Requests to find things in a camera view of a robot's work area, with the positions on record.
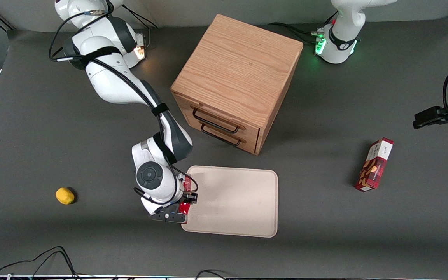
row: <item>green led light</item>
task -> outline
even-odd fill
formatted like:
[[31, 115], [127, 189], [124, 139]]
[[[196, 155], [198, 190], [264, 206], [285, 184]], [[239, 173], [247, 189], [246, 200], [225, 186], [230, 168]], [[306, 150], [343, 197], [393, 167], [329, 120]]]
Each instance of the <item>green led light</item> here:
[[318, 55], [322, 54], [322, 51], [324, 50], [324, 46], [326, 46], [326, 39], [322, 39], [322, 41], [318, 43], [318, 46], [316, 47], [316, 53]]
[[356, 44], [357, 44], [357, 40], [353, 43], [352, 50], [350, 51], [350, 54], [354, 53]]

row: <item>metal drawer handle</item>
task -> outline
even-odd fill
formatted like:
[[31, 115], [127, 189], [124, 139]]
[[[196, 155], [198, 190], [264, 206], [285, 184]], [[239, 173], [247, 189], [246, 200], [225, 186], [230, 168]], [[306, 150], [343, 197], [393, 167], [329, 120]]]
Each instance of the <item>metal drawer handle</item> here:
[[238, 129], [240, 129], [239, 126], [236, 126], [236, 129], [235, 129], [234, 131], [232, 131], [232, 130], [229, 130], [229, 129], [227, 129], [227, 128], [224, 128], [224, 127], [222, 127], [222, 126], [220, 126], [220, 125], [218, 125], [218, 124], [214, 124], [213, 122], [209, 122], [209, 121], [207, 121], [206, 119], [203, 119], [202, 117], [198, 117], [198, 116], [196, 115], [196, 111], [197, 111], [197, 110], [198, 110], [197, 108], [195, 108], [195, 109], [193, 110], [193, 116], [194, 116], [194, 118], [197, 119], [197, 120], [199, 120], [200, 122], [203, 122], [203, 123], [209, 125], [209, 126], [213, 126], [214, 128], [216, 128], [216, 129], [220, 129], [220, 130], [225, 131], [225, 132], [227, 132], [227, 133], [229, 133], [229, 134], [235, 134], [235, 133], [238, 132]]
[[241, 139], [238, 139], [238, 142], [237, 142], [237, 143], [229, 142], [229, 141], [226, 140], [226, 139], [220, 138], [220, 137], [217, 136], [217, 135], [214, 135], [214, 134], [212, 134], [212, 133], [210, 133], [210, 132], [208, 132], [208, 131], [205, 131], [205, 130], [203, 129], [204, 127], [205, 127], [205, 124], [201, 124], [201, 132], [205, 133], [206, 135], [210, 135], [210, 136], [212, 136], [213, 138], [217, 138], [217, 139], [221, 140], [222, 142], [227, 143], [227, 144], [229, 144], [229, 145], [231, 145], [231, 146], [235, 146], [235, 147], [237, 147], [237, 146], [242, 142]]

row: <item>white wall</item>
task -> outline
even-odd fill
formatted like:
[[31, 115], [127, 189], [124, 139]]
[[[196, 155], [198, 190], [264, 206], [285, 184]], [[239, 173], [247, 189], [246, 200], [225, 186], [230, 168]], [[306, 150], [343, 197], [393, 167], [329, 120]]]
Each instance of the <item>white wall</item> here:
[[[54, 32], [61, 19], [53, 0], [0, 0], [0, 14], [16, 28]], [[209, 25], [224, 14], [254, 25], [320, 23], [334, 12], [329, 0], [126, 0], [126, 6], [160, 26]], [[368, 21], [420, 21], [448, 16], [448, 0], [399, 0], [386, 7], [365, 10]], [[115, 16], [141, 25], [124, 9]], [[64, 30], [74, 30], [66, 25]]]

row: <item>yellow lemon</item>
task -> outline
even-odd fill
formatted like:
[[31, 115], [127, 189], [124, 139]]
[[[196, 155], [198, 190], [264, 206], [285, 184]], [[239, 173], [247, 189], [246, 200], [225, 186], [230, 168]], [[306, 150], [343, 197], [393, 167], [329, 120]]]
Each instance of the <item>yellow lemon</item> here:
[[75, 199], [75, 195], [68, 188], [59, 188], [55, 196], [61, 204], [71, 204]]

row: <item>white robotic arm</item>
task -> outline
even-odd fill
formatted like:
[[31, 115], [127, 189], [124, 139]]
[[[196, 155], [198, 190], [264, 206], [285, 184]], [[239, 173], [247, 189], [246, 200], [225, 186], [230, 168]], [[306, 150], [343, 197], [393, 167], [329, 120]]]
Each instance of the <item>white robotic arm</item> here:
[[362, 9], [395, 2], [397, 0], [331, 0], [338, 10], [338, 17], [334, 25], [328, 23], [318, 29], [323, 39], [316, 46], [315, 53], [329, 63], [344, 62], [354, 52], [357, 35], [366, 23], [366, 14]]
[[[67, 2], [67, 9], [61, 9]], [[120, 6], [116, 0], [114, 7]], [[58, 0], [58, 14], [69, 18], [81, 11], [105, 9], [104, 0]], [[76, 68], [85, 70], [97, 94], [110, 103], [142, 103], [152, 109], [159, 119], [160, 133], [132, 147], [132, 157], [136, 167], [136, 192], [152, 216], [167, 212], [167, 208], [181, 202], [196, 202], [196, 194], [185, 194], [183, 181], [185, 174], [176, 175], [172, 163], [188, 156], [193, 148], [188, 133], [174, 120], [165, 103], [162, 103], [153, 88], [144, 80], [139, 80], [130, 67], [139, 61], [136, 42], [140, 36], [119, 18], [98, 16], [78, 16], [72, 19], [77, 27], [84, 30], [66, 40], [64, 53]], [[186, 217], [177, 215], [172, 222], [185, 222]]]

